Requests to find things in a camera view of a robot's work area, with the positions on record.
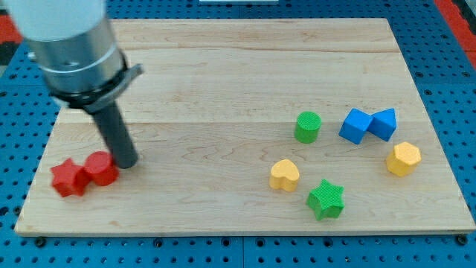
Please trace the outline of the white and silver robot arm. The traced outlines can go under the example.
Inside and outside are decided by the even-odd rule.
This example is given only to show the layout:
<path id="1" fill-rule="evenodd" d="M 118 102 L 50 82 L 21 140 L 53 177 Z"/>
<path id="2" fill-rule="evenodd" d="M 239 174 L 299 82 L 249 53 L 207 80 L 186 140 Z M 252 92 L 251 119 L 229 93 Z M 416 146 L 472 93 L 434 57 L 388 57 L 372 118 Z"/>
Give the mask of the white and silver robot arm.
<path id="1" fill-rule="evenodd" d="M 138 161 L 116 104 L 143 73 L 129 66 L 117 43 L 103 0 L 7 0 L 5 6 L 45 83 L 61 105 L 93 117 L 115 164 Z"/>

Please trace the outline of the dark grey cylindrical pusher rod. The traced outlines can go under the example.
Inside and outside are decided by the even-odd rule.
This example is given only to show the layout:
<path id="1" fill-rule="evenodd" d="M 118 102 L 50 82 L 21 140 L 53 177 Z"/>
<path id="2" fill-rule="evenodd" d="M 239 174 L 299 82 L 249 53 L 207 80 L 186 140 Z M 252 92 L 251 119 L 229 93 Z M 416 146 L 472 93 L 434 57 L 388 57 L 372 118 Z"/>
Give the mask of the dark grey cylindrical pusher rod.
<path id="1" fill-rule="evenodd" d="M 115 102 L 92 114 L 100 134 L 120 169 L 133 167 L 138 161 L 138 153 Z"/>

